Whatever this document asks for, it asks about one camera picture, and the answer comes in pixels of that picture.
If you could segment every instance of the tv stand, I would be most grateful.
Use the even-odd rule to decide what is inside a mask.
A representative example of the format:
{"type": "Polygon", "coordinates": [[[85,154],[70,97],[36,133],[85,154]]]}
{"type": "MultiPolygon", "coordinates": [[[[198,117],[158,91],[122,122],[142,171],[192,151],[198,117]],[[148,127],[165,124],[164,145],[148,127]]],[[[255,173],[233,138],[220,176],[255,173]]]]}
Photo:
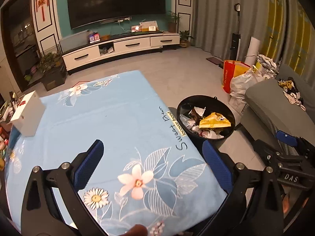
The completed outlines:
{"type": "Polygon", "coordinates": [[[67,70],[94,63],[96,61],[112,58],[114,60],[121,58],[121,55],[130,54],[140,51],[149,51],[163,48],[165,45],[178,45],[179,34],[169,32],[138,32],[126,33],[124,36],[115,35],[109,40],[92,43],[84,47],[79,47],[76,50],[68,51],[63,54],[63,59],[67,70]],[[101,54],[100,50],[103,48],[114,48],[111,53],[101,54]]]}

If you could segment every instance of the trash can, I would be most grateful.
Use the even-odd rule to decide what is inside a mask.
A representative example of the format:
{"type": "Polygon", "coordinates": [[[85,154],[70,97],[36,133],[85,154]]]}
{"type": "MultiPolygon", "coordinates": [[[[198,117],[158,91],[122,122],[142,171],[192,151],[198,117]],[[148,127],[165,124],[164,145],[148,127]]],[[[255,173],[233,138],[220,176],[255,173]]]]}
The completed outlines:
{"type": "Polygon", "coordinates": [[[196,96],[190,96],[188,98],[185,98],[179,103],[177,107],[176,116],[177,116],[177,121],[185,130],[190,140],[193,142],[193,144],[196,146],[196,148],[201,154],[202,154],[202,144],[205,140],[209,140],[210,142],[222,141],[228,138],[233,133],[234,128],[235,128],[235,118],[232,111],[224,103],[219,101],[217,97],[212,98],[209,96],[196,95],[196,96]],[[200,108],[204,108],[204,107],[206,108],[206,110],[204,111],[204,116],[209,116],[211,113],[217,112],[217,113],[222,114],[225,118],[229,120],[229,122],[231,123],[231,126],[224,128],[224,130],[220,133],[220,135],[224,136],[223,138],[221,139],[204,138],[185,127],[185,125],[180,119],[180,115],[187,114],[195,106],[200,107],[200,108]]]}

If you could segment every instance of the gray sofa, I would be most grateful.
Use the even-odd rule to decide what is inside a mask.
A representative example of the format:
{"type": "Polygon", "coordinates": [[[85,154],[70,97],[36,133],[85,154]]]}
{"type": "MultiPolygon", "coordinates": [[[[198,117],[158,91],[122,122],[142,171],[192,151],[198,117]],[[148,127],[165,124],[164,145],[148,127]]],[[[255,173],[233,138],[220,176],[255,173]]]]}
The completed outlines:
{"type": "Polygon", "coordinates": [[[268,79],[247,89],[245,101],[248,108],[241,118],[241,125],[254,140],[261,139],[276,150],[297,155],[294,148],[278,141],[277,131],[303,137],[315,146],[315,91],[290,67],[282,65],[276,79],[268,79]],[[293,77],[304,100],[306,111],[290,104],[277,80],[293,77]]]}

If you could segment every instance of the blue gripper pad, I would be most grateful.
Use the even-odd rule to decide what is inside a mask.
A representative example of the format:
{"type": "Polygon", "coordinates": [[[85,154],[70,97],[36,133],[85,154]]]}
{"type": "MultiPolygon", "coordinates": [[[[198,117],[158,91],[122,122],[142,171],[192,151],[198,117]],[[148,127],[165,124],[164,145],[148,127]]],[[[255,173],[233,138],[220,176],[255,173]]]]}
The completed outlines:
{"type": "Polygon", "coordinates": [[[100,159],[103,157],[103,154],[103,142],[100,140],[96,140],[86,152],[86,156],[82,163],[74,172],[73,186],[76,191],[84,189],[86,187],[94,170],[100,162],[100,159]]]}
{"type": "Polygon", "coordinates": [[[297,146],[296,138],[291,136],[291,135],[289,135],[289,134],[287,134],[287,133],[284,133],[283,131],[278,131],[276,133],[276,138],[279,141],[281,141],[281,142],[283,142],[283,143],[285,143],[285,144],[287,144],[289,146],[292,146],[292,147],[296,147],[297,146]]]}
{"type": "Polygon", "coordinates": [[[230,193],[233,189],[232,174],[209,141],[204,141],[202,153],[221,188],[230,193]]]}

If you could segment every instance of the screw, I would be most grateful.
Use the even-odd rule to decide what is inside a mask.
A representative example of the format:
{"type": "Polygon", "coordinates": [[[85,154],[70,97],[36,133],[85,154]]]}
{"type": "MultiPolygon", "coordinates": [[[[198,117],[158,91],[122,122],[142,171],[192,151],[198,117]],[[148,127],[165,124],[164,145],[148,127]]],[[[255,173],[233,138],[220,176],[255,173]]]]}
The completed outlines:
{"type": "Polygon", "coordinates": [[[70,167],[70,163],[69,162],[64,162],[63,164],[61,164],[61,168],[66,170],[67,168],[70,167]]]}
{"type": "Polygon", "coordinates": [[[33,168],[33,172],[37,173],[38,171],[39,171],[39,167],[38,167],[38,166],[35,166],[35,167],[33,168]]]}
{"type": "Polygon", "coordinates": [[[267,167],[266,170],[267,170],[268,173],[272,173],[273,172],[272,167],[267,167]]]}
{"type": "Polygon", "coordinates": [[[245,165],[243,163],[237,163],[236,164],[236,167],[239,169],[239,170],[243,170],[245,168],[245,165]]]}

